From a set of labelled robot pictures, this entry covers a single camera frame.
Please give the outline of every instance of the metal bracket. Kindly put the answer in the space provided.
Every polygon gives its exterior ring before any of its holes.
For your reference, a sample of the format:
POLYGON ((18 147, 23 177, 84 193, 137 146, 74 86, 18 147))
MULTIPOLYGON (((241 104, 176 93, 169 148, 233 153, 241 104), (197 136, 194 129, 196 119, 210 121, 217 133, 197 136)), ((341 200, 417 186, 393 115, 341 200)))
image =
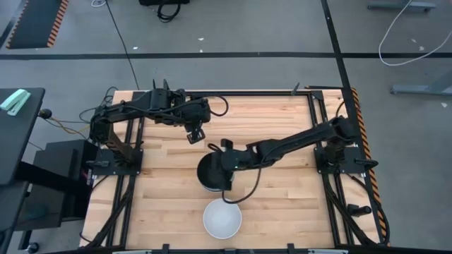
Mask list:
POLYGON ((314 148, 314 156, 316 158, 317 172, 319 174, 361 174, 366 172, 366 168, 362 164, 355 162, 356 159, 361 158, 361 151, 358 147, 346 147, 344 149, 345 163, 341 164, 339 168, 330 167, 325 163, 323 158, 323 149, 320 147, 314 148))
POLYGON ((299 87, 299 82, 298 82, 298 84, 294 87, 294 89, 292 89, 292 91, 290 92, 290 95, 292 95, 292 96, 297 95, 298 87, 299 87))
POLYGON ((323 93, 320 90, 311 91, 312 96, 314 96, 318 100, 323 100, 323 93))
POLYGON ((162 254, 168 254, 169 252, 170 252, 170 245, 168 243, 164 243, 162 246, 162 254))
POLYGON ((287 252, 289 254, 295 254, 295 245, 293 243, 287 244, 287 252))
POLYGON ((91 162, 89 167, 94 175, 98 176, 133 176, 140 174, 143 151, 135 151, 136 161, 133 165, 118 165, 114 158, 114 153, 109 149, 99 149, 95 162, 91 162))
POLYGON ((348 254, 348 250, 308 249, 309 254, 348 254))

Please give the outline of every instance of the black mat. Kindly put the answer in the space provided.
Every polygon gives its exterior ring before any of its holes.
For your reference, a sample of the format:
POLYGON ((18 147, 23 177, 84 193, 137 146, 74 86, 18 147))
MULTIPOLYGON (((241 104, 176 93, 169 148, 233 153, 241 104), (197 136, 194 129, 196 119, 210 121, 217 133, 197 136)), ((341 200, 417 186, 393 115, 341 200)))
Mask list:
POLYGON ((67 8, 68 0, 27 0, 6 48, 53 47, 67 8))

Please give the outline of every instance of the white cable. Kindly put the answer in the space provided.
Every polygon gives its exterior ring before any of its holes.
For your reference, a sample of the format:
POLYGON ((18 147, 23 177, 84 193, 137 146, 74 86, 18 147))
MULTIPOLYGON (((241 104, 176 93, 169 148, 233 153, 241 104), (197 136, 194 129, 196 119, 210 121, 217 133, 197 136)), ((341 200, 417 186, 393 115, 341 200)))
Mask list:
POLYGON ((379 56, 380 56, 380 60, 383 62, 383 64, 386 64, 387 66, 402 66, 402 65, 404 65, 404 64, 408 64, 408 63, 411 63, 411 62, 413 62, 413 61, 417 61, 417 60, 419 60, 419 59, 423 59, 424 57, 427 57, 427 56, 433 54, 434 52, 436 52, 438 49, 442 48, 442 47, 445 45, 445 43, 447 42, 447 40, 449 40, 449 38, 450 38, 451 35, 452 35, 452 30, 451 30, 451 31, 449 32, 449 35, 447 35, 446 39, 443 41, 443 43, 441 43, 441 45, 439 45, 436 49, 433 49, 431 52, 429 52, 429 53, 427 53, 427 54, 425 54, 425 55, 423 55, 423 56, 420 56, 420 57, 418 57, 418 58, 416 58, 416 59, 411 59, 411 60, 408 60, 408 61, 402 62, 402 63, 386 63, 386 62, 383 60, 383 58, 381 57, 381 45, 383 44, 384 40, 386 40, 386 37, 388 36, 389 31, 391 31, 391 28, 393 27, 394 23, 397 21, 398 17, 399 17, 399 16, 403 13, 403 11, 411 4, 411 2, 412 2, 412 0, 409 0, 409 2, 407 3, 407 5, 405 6, 405 8, 403 8, 402 11, 394 18, 394 21, 391 23, 391 25, 389 25, 389 28, 388 28, 388 30, 386 31, 386 34, 383 36, 383 39, 382 39, 381 42, 380 42, 380 45, 379 45, 379 56))
POLYGON ((94 4, 95 2, 102 2, 102 0, 93 0, 91 2, 91 6, 97 8, 97 7, 104 6, 107 3, 107 0, 104 0, 101 4, 98 4, 98 5, 95 5, 94 4))

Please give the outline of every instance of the butcher block tabletop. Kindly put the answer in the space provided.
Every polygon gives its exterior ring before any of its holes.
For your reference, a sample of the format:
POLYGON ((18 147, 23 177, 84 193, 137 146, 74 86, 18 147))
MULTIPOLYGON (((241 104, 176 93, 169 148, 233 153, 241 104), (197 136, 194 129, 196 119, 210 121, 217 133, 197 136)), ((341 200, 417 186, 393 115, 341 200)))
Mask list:
MULTIPOLYGON (((113 103, 131 100, 133 91, 116 91, 113 103)), ((323 90, 328 118, 335 116, 343 101, 341 90, 323 90)), ((221 198, 221 193, 207 191, 196 177, 196 167, 208 152, 208 143, 220 145, 222 138, 244 150, 248 143, 269 138, 281 139, 312 128, 306 96, 227 96, 229 112, 222 117, 212 115, 203 124, 206 139, 190 145, 183 127, 154 124, 145 120, 143 134, 144 158, 136 179, 126 249, 219 248, 332 248, 330 220, 321 175, 317 173, 314 146, 285 155, 272 167, 262 170, 256 192, 238 204, 242 226, 235 236, 226 240, 213 238, 203 225, 203 212, 208 203, 221 198)), ((208 98, 215 112, 223 112, 225 103, 217 97, 208 98)), ((320 117, 319 104, 317 119, 320 117)), ((340 114, 347 116, 345 107, 340 114)), ((124 139, 127 122, 116 123, 115 133, 124 139)), ((236 200, 251 191, 257 170, 234 174, 232 191, 226 197, 236 200)), ((347 203, 370 206, 365 189, 342 175, 347 203)), ((124 190, 129 181, 125 179, 124 190)), ((93 239, 112 211, 117 176, 109 176, 91 195, 83 236, 93 239)), ((345 243, 343 221, 336 211, 340 239, 345 243)), ((354 217, 373 241, 379 241, 372 214, 354 217)), ((119 243, 122 217, 116 223, 114 243, 119 243)))

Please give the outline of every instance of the orange striped tape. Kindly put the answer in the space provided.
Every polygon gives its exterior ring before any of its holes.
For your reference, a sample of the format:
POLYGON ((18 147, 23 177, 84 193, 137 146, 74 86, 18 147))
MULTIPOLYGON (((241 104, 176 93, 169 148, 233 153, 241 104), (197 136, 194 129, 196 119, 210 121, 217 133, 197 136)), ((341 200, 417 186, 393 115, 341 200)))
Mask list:
POLYGON ((17 26, 19 25, 19 22, 20 22, 20 20, 21 20, 21 18, 22 18, 23 13, 25 12, 25 10, 26 10, 26 8, 27 8, 27 5, 28 5, 28 0, 27 0, 27 1, 25 2, 25 4, 23 5, 22 12, 20 13, 19 17, 17 18, 17 22, 16 22, 16 24, 14 25, 13 31, 11 32, 11 35, 10 35, 10 37, 9 37, 8 42, 6 43, 6 48, 7 48, 7 49, 9 49, 9 47, 11 46, 11 40, 13 39, 14 34, 16 33, 16 28, 17 28, 17 26))
MULTIPOLYGON (((356 112, 357 112, 359 130, 361 131, 362 144, 364 146, 364 153, 365 153, 367 159, 371 159, 369 143, 367 142, 366 128, 364 127, 364 120, 363 120, 362 114, 361 114, 361 107, 359 106, 358 93, 355 88, 352 88, 352 94, 353 94, 353 100, 355 102, 355 107, 356 107, 356 112)), ((369 170, 369 177, 370 177, 372 190, 374 192, 374 199, 378 203, 381 204, 379 187, 378 187, 378 184, 376 183, 376 175, 375 175, 374 169, 369 170)), ((386 237, 386 225, 383 220, 383 215, 380 213, 380 211, 377 211, 377 214, 379 217, 379 224, 381 226, 381 235, 383 237, 386 237)))
POLYGON ((55 41, 57 40, 57 35, 59 28, 61 27, 61 23, 63 22, 63 17, 66 12, 66 9, 68 8, 68 1, 67 0, 61 0, 61 4, 59 6, 58 13, 55 17, 55 22, 52 27, 52 31, 50 32, 49 39, 47 40, 47 46, 53 47, 55 44, 55 41))

